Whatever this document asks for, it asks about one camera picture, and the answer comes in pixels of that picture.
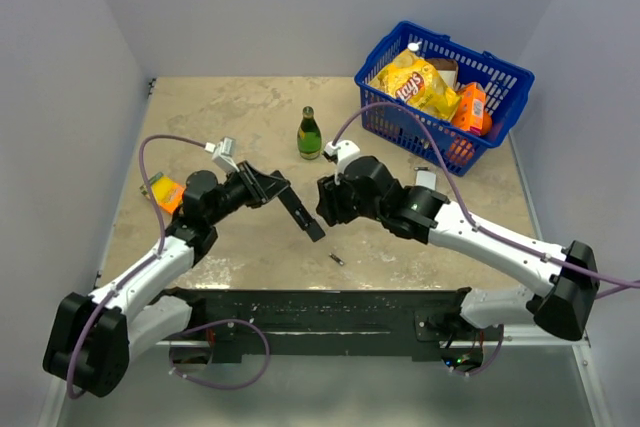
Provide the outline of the black remote control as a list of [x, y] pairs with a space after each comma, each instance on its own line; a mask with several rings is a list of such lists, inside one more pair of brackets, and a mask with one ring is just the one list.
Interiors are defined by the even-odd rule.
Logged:
[[301, 199], [291, 187], [283, 190], [278, 195], [278, 199], [300, 229], [307, 234], [312, 242], [317, 242], [325, 237], [325, 232], [320, 224], [305, 208]]

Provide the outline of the black AAA battery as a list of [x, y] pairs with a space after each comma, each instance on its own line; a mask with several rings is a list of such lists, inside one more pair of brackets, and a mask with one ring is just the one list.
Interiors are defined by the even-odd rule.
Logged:
[[344, 261], [334, 253], [330, 253], [329, 257], [340, 266], [344, 266]]

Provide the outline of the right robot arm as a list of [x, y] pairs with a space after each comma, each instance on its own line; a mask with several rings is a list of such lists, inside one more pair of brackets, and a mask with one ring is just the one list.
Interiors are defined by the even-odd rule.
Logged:
[[425, 186], [403, 186], [373, 156], [329, 156], [334, 174], [318, 180], [317, 213], [329, 226], [359, 217], [391, 234], [458, 252], [518, 281], [511, 290], [472, 289], [445, 316], [448, 333], [469, 339], [499, 324], [533, 323], [563, 340], [585, 331], [599, 282], [593, 249], [542, 242], [483, 219], [469, 221], [462, 207]]

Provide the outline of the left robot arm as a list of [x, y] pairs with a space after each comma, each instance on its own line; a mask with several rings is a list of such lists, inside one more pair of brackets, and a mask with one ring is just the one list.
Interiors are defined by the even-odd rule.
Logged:
[[294, 214], [299, 199], [278, 171], [264, 174], [246, 161], [224, 181], [208, 170], [186, 180], [180, 206], [145, 257], [89, 294], [72, 292], [58, 305], [43, 368], [65, 380], [67, 395], [104, 397], [123, 378], [132, 358], [133, 324], [172, 280], [194, 267], [218, 238], [216, 226], [242, 207], [280, 200]]

